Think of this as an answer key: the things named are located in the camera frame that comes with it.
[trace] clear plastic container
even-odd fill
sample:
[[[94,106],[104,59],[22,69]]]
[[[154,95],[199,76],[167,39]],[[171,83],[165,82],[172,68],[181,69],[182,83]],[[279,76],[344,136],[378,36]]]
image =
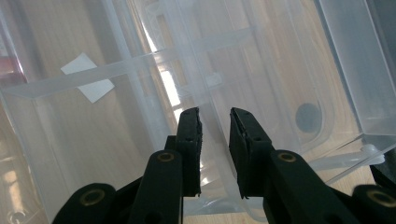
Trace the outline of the clear plastic container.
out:
[[[0,83],[21,144],[13,158],[27,161],[17,179],[32,177],[38,194],[24,194],[21,209],[2,207],[11,223],[53,220],[92,182],[119,189],[137,179],[194,106],[204,125],[203,193],[185,200],[186,216],[249,211],[264,220],[260,199],[240,199],[228,152],[231,107],[253,113],[275,148],[302,154],[329,183],[396,144],[395,86],[363,0],[0,7],[19,71]]]

